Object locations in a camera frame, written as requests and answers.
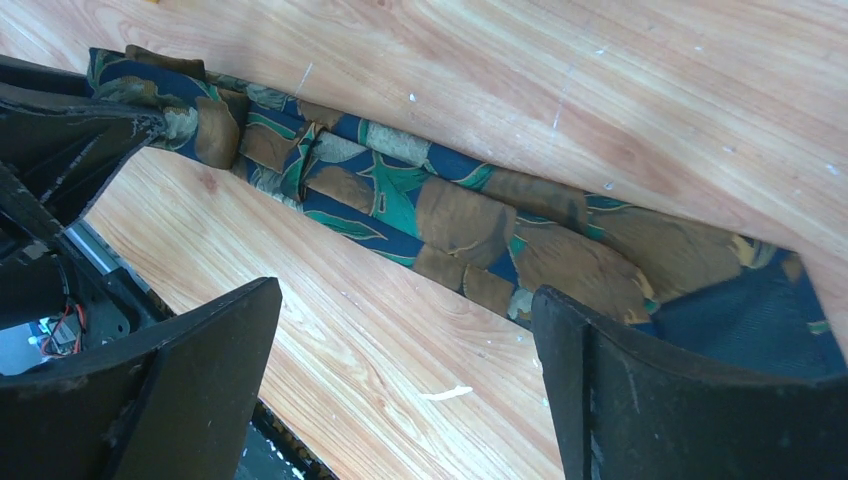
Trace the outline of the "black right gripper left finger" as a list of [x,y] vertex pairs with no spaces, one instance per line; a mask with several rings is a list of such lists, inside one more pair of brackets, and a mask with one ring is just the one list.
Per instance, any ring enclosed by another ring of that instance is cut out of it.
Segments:
[[5,479],[231,479],[281,290],[249,282],[107,345],[1,380]]

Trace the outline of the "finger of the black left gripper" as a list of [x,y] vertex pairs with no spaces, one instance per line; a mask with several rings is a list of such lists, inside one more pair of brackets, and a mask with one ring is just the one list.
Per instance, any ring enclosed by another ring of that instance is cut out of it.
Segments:
[[27,91],[90,97],[87,79],[82,74],[2,55],[1,98],[19,97]]
[[165,130],[154,109],[1,85],[1,164],[63,226]]

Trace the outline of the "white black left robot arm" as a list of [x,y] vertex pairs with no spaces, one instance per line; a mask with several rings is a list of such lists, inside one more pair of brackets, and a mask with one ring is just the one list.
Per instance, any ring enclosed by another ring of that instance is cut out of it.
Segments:
[[95,100],[83,75],[1,58],[1,325],[84,304],[99,290],[135,331],[163,315],[125,270],[79,276],[66,230],[138,150],[165,130],[161,113]]

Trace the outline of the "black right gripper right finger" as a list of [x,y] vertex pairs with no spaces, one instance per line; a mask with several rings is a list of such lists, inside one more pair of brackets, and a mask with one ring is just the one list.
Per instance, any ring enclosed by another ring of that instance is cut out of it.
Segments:
[[531,326],[569,479],[843,479],[847,379],[732,366],[549,286]]

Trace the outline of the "dark patterned necktie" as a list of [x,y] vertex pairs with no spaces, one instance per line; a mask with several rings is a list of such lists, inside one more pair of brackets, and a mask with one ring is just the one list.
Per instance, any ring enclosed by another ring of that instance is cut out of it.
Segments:
[[740,233],[485,163],[427,139],[130,45],[87,93],[160,111],[156,146],[529,327],[548,285],[679,348],[818,379],[847,364],[799,256]]

